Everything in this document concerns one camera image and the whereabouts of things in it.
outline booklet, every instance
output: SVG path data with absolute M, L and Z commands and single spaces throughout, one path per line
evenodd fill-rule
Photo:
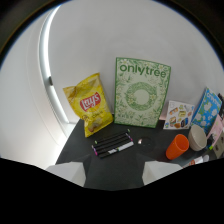
M 114 123 L 155 128 L 169 86 L 171 67 L 116 58 Z
M 199 107 L 194 112 L 191 125 L 199 125 L 207 135 L 219 113 L 221 105 L 222 101 L 219 97 L 207 87 Z
M 169 101 L 163 129 L 188 129 L 193 116 L 194 105 Z

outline white wall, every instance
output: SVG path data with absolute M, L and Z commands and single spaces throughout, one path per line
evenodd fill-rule
M 115 58 L 139 58 L 171 66 L 169 100 L 198 105 L 208 85 L 224 93 L 223 69 L 203 35 L 177 12 L 150 0 L 75 0 L 52 22 L 49 59 L 56 92 L 69 121 L 74 112 L 63 88 L 100 72 L 110 108 L 115 98 Z
M 55 164 L 67 139 L 39 68 L 39 35 L 48 13 L 19 36 L 0 71 L 1 157 L 42 169 Z

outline orange cup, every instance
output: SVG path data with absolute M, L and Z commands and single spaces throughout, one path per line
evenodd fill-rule
M 176 159 L 178 156 L 186 152 L 189 148 L 189 141 L 184 135 L 176 135 L 166 150 L 166 157 L 170 160 Z

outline lay's logo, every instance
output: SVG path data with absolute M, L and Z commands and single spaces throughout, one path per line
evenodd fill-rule
M 95 107 L 100 102 L 101 102 L 100 95 L 99 93 L 96 92 L 93 96 L 81 100 L 80 106 L 84 111 L 87 111 L 89 108 Z

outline marker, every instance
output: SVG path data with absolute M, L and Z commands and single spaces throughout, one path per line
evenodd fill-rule
M 129 142 L 132 142 L 132 141 L 130 139 L 126 139 L 122 143 L 118 143 L 118 144 L 116 144 L 114 146 L 111 146 L 111 147 L 108 147 L 106 149 L 102 149 L 102 150 L 99 150 L 99 151 L 94 150 L 94 151 L 95 151 L 95 154 L 100 155 L 100 154 L 108 152 L 108 151 L 110 151 L 112 149 L 119 148 L 121 145 L 127 144 Z
M 120 146 L 118 148 L 115 148 L 115 149 L 112 149 L 112 150 L 110 150 L 108 152 L 102 153 L 102 154 L 99 155 L 99 157 L 103 158 L 103 157 L 109 156 L 109 155 L 111 155 L 113 153 L 120 152 L 120 151 L 122 151 L 122 150 L 124 150 L 124 149 L 126 149 L 128 147 L 131 147 L 132 145 L 134 145 L 134 143 L 131 141 L 131 142 L 129 142 L 129 143 L 125 144 L 125 145 L 122 145 L 122 146 Z
M 129 133 L 129 132 L 130 132 L 130 130 L 127 129 L 127 131 L 121 131 L 121 132 L 118 132 L 118 133 L 116 133 L 116 134 L 114 134 L 114 135 L 111 135 L 111 136 L 108 136 L 108 137 L 105 137 L 105 138 L 101 138 L 101 139 L 99 139 L 99 140 L 95 140 L 95 143 L 96 143 L 96 144 L 99 144 L 99 143 L 101 143 L 101 142 L 103 142 L 103 141 L 112 139 L 112 138 L 114 138 L 114 137 L 116 137 L 116 136 L 118 136 L 118 135 L 125 134 L 125 133 Z
M 109 148 L 109 147 L 111 147 L 111 146 L 114 147 L 115 145 L 117 145 L 117 144 L 119 144 L 119 143 L 121 143 L 121 142 L 123 142 L 123 141 L 129 140 L 129 139 L 131 139 L 131 141 L 133 141 L 132 138 L 131 138 L 129 135 L 127 135 L 125 138 L 119 139 L 118 141 L 114 141 L 114 142 L 112 142 L 112 143 L 109 143 L 109 144 L 107 144 L 107 145 L 101 146 L 101 147 L 99 147 L 99 148 L 95 148 L 95 147 L 92 146 L 92 148 L 93 148 L 95 151 L 100 151 L 100 150 Z
M 122 139 L 125 139 L 125 138 L 130 138 L 130 136 L 127 133 L 125 133 L 125 134 L 117 136 L 113 139 L 109 139 L 107 141 L 104 141 L 100 144 L 92 145 L 92 147 L 95 148 L 95 149 L 105 148 L 105 147 L 107 147 L 107 145 L 110 146 L 112 142 L 116 142 L 116 141 L 119 141 L 119 140 L 122 140 Z

